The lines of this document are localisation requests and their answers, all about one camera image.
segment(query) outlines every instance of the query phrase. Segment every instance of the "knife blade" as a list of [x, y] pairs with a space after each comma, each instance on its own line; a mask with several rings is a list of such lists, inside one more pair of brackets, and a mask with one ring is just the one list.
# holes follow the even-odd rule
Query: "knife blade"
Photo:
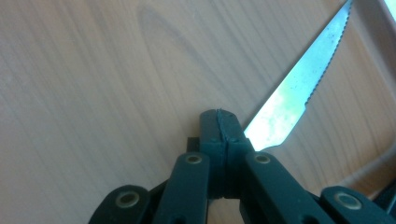
[[347, 0], [245, 129], [256, 151], [280, 145], [305, 112], [347, 26]]

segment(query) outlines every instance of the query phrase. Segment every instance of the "tabletop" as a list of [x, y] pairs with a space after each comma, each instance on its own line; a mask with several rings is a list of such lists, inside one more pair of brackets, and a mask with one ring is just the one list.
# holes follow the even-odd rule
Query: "tabletop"
[[[126, 184], [171, 174], [199, 115], [246, 127], [339, 0], [4, 0], [2, 223], [87, 223]], [[267, 149], [306, 189], [371, 197], [396, 176], [396, 41], [356, 1], [339, 49], [287, 140]], [[242, 223], [238, 201], [208, 223]]]

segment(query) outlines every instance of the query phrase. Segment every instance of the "wooden surface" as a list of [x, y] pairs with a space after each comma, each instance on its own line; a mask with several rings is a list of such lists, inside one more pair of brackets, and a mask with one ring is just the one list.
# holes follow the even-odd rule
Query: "wooden surface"
[[[269, 149], [315, 193], [370, 196], [396, 176], [395, 38], [373, 2], [355, 3], [306, 113]], [[111, 190], [160, 184], [200, 113], [246, 126], [340, 6], [1, 1], [1, 223], [86, 223]], [[214, 202], [208, 222], [241, 223], [237, 206]]]

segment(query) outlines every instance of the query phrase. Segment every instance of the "metal blade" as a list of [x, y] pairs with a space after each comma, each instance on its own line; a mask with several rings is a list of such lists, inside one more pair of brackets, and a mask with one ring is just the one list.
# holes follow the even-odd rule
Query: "metal blade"
[[245, 129], [256, 151], [280, 145], [303, 115], [338, 47], [351, 4], [344, 3]]

